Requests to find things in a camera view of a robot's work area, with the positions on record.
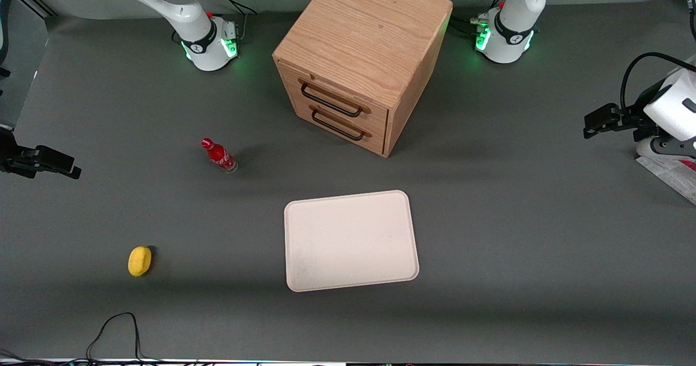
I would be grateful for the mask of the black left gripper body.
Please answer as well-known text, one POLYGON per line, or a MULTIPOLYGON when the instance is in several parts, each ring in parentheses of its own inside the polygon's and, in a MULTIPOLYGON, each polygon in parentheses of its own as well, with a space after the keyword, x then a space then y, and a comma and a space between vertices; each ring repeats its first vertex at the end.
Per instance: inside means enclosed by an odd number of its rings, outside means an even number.
POLYGON ((634 141, 641 141, 651 137, 670 137, 666 130, 659 127, 657 123, 652 121, 644 112, 644 108, 646 108, 651 101, 656 99, 661 92, 663 83, 664 80, 660 80, 658 83, 644 89, 644 91, 639 94, 634 104, 628 106, 624 111, 622 115, 622 128, 633 130, 634 141))

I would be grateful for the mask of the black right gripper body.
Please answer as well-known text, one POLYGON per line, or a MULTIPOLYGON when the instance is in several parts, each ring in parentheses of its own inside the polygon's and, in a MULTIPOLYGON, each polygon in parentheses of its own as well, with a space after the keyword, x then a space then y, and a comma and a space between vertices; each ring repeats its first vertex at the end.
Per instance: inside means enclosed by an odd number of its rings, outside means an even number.
POLYGON ((35 149, 18 145, 14 133, 1 128, 1 171, 25 178, 35 178, 35 149))

